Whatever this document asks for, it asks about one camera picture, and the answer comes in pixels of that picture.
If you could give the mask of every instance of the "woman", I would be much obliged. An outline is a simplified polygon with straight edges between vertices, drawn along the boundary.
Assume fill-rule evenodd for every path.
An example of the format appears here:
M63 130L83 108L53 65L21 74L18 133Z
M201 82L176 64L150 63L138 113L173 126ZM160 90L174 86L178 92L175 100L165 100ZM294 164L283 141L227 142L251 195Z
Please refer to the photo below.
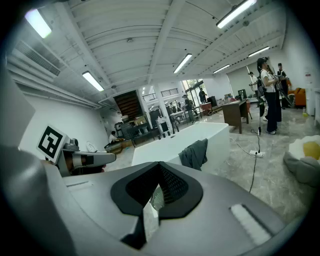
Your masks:
M271 135L275 135L278 128L277 122L281 122L281 106L279 107L277 104L277 100L279 101L279 94L275 89L275 83L278 82L278 79L274 79L268 72L269 68L264 58L259 58L256 63L261 77L261 82L266 88L266 91L264 92L265 99L268 103L268 124L266 132Z

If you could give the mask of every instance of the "gray floor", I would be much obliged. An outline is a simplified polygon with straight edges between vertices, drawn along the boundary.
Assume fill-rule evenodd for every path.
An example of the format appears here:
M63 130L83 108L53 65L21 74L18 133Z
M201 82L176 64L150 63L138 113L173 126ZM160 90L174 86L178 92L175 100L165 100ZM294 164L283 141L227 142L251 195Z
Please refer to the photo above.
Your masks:
M251 105L252 120L246 124L242 120L242 134L239 129L230 126L230 137L238 142L246 151L258 150L258 138L254 129L258 131L258 109ZM278 123L276 135L265 133L267 122L261 119L262 136L259 137L260 150L265 152L263 158L257 158L255 166L254 182L251 193L271 206L286 222L305 214L312 201L314 188L300 184L287 170L283 163L283 156L290 143L304 136L320 135L320 130L314 127L313 117L303 117L302 109L286 109L282 111L282 122ZM202 122L224 123L223 112L200 119ZM138 147L152 142L153 139L140 143ZM113 171L131 166L134 148L124 149L117 155L117 160L106 167L106 171ZM255 158L249 156L241 148L230 140L230 156L220 166L212 171L213 174L225 177L245 190L249 191Z

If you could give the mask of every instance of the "fluorescent light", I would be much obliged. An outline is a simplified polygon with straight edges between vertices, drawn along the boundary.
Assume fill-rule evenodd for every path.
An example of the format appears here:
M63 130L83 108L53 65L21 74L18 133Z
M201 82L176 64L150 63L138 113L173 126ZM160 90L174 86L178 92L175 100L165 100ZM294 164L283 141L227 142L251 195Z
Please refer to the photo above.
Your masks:
M37 9L28 11L24 17L42 38L51 33L50 27Z
M255 52L249 54L249 57L251 57L251 56L253 56L253 55L256 55L256 54L259 54L259 53L261 53L261 52L263 52L263 51L265 51L265 50L269 50L269 49L270 49L270 46L264 47L264 48L262 48L262 49L260 49L260 50L257 50L257 51L255 51Z
M218 70L214 71L213 73L214 73L214 74L215 74L215 73L218 73L219 71L224 70L224 69L226 69L227 67L230 67L230 64L225 65L224 67L222 67L222 68L220 68L220 69L218 69Z
M180 64L178 65L178 67L173 71L173 73L178 73L179 70L184 66L184 64L186 64L186 62L192 57L191 53L188 53L183 60L180 62Z
M89 71L86 71L82 74L82 76L92 84L99 92L104 91L105 89L97 82L97 80L90 74Z
M232 21L239 14L243 13L250 6L255 4L257 0L245 0L241 2L235 9L231 10L226 16L224 16L219 22L216 24L219 29L223 28L230 21Z

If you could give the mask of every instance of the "orange sofa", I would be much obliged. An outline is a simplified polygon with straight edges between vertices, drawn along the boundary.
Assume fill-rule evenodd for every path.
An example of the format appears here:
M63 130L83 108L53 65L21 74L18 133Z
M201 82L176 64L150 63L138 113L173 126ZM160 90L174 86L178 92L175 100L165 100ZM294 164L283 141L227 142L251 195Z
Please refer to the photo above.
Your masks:
M297 88L295 90L289 90L289 94L294 94L295 96L295 105L296 106L305 106L306 105L306 90L303 88Z

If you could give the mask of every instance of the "white table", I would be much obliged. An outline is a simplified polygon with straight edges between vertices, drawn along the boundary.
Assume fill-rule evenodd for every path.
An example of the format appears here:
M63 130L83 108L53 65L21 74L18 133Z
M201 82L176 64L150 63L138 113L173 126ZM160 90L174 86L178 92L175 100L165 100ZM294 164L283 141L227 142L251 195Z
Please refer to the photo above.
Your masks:
M315 116L314 116L314 125L320 125L320 89L314 89L315 92Z
M132 166L156 161L182 165L178 154L197 140L206 138L208 161L202 165L202 171L212 173L229 157L230 139L227 123L196 122L172 136L137 147L134 150Z
M184 113L184 111L178 111L176 113L172 113L170 114L170 116L174 117L174 116L179 116L179 115L182 115Z

